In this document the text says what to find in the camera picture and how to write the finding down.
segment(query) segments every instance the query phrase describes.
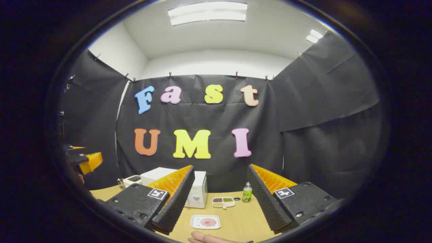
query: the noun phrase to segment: bottle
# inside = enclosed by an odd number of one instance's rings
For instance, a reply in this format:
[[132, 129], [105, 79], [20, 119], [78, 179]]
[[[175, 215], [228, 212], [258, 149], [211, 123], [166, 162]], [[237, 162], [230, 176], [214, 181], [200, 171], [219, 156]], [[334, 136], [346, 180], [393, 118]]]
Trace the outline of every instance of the bottle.
[[251, 201], [252, 198], [252, 187], [249, 182], [246, 182], [246, 186], [243, 188], [243, 202]]

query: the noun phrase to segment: white box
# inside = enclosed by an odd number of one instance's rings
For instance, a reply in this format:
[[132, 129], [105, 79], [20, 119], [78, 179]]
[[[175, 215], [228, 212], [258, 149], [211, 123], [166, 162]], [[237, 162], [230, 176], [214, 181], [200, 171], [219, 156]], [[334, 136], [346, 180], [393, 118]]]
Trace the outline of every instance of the white box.
[[[148, 185], [157, 179], [173, 173], [176, 169], [158, 167], [151, 171], [141, 174], [141, 183]], [[207, 175], [205, 171], [195, 171], [195, 180], [192, 185], [189, 196], [187, 197], [185, 207], [205, 208], [207, 200]]]
[[129, 176], [129, 177], [123, 179], [123, 185], [125, 188], [127, 188], [128, 186], [130, 186], [134, 183], [138, 183], [140, 185], [143, 184], [141, 181], [141, 177], [139, 175], [133, 175], [133, 176]]

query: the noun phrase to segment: black fabric curtain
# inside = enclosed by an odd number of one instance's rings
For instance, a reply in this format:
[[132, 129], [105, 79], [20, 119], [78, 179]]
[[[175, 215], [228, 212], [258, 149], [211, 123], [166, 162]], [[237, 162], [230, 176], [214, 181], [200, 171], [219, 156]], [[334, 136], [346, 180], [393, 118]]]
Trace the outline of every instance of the black fabric curtain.
[[[210, 84], [223, 87], [223, 100], [207, 104], [205, 89]], [[241, 88], [252, 85], [257, 89], [255, 107], [245, 103]], [[150, 110], [138, 114], [135, 94], [153, 86]], [[166, 87], [181, 88], [178, 104], [164, 103], [161, 95]], [[196, 171], [207, 171], [209, 192], [241, 191], [246, 183], [250, 163], [276, 173], [282, 172], [282, 137], [278, 130], [276, 97], [272, 86], [263, 79], [223, 75], [187, 75], [139, 80], [130, 84], [121, 104], [117, 124], [118, 156], [123, 177], [142, 174], [157, 167], [179, 169], [189, 164]], [[157, 150], [151, 156], [135, 150], [134, 129], [158, 129]], [[247, 128], [249, 157], [234, 157], [236, 149], [232, 130]], [[174, 131], [184, 129], [191, 139], [198, 130], [209, 130], [210, 159], [174, 158], [176, 136]], [[144, 147], [150, 146], [150, 135], [144, 136]]]
[[311, 181], [342, 198], [378, 162], [382, 110], [375, 82], [360, 56], [328, 32], [278, 74], [284, 176]]
[[355, 192], [379, 162], [379, 104], [345, 118], [283, 132], [284, 175], [310, 181], [336, 198]]
[[102, 153], [102, 164], [85, 177], [90, 190], [113, 186], [120, 178], [115, 124], [127, 82], [122, 74], [94, 59], [88, 50], [77, 58], [69, 72], [75, 78], [59, 104], [59, 110], [64, 111], [65, 142]]
[[379, 102], [375, 82], [349, 44], [328, 32], [272, 81], [280, 131], [346, 117]]

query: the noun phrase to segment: person's hand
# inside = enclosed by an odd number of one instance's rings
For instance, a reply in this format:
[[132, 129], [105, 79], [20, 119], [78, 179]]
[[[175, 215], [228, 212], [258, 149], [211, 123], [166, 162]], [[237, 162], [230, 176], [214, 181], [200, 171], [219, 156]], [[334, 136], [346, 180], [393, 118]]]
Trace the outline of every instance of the person's hand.
[[80, 178], [81, 179], [81, 181], [83, 182], [83, 184], [84, 184], [84, 177], [81, 175], [81, 174], [79, 174], [78, 173], [78, 178]]
[[220, 237], [203, 234], [199, 231], [192, 232], [191, 236], [193, 238], [189, 238], [188, 240], [192, 243], [239, 243], [238, 241], [225, 240]]

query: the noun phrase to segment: wooden table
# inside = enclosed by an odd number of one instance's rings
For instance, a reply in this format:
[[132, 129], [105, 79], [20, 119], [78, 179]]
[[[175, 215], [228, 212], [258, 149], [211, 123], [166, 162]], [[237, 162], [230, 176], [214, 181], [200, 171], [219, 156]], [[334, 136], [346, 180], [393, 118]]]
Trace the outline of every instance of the wooden table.
[[[120, 191], [121, 189], [116, 185], [90, 192], [95, 198], [106, 201]], [[221, 221], [221, 227], [217, 230], [198, 230], [205, 234], [239, 242], [248, 242], [251, 240], [260, 242], [275, 237], [276, 235], [270, 230], [258, 201], [253, 195], [250, 202], [236, 201], [234, 207], [227, 208], [226, 210], [212, 206], [212, 199], [214, 197], [241, 198], [242, 195], [243, 192], [208, 193], [205, 208], [184, 207], [174, 230], [169, 236], [159, 234], [173, 240], [188, 243], [187, 239], [191, 237], [191, 232], [197, 230], [191, 227], [192, 215], [203, 214], [217, 215]]]

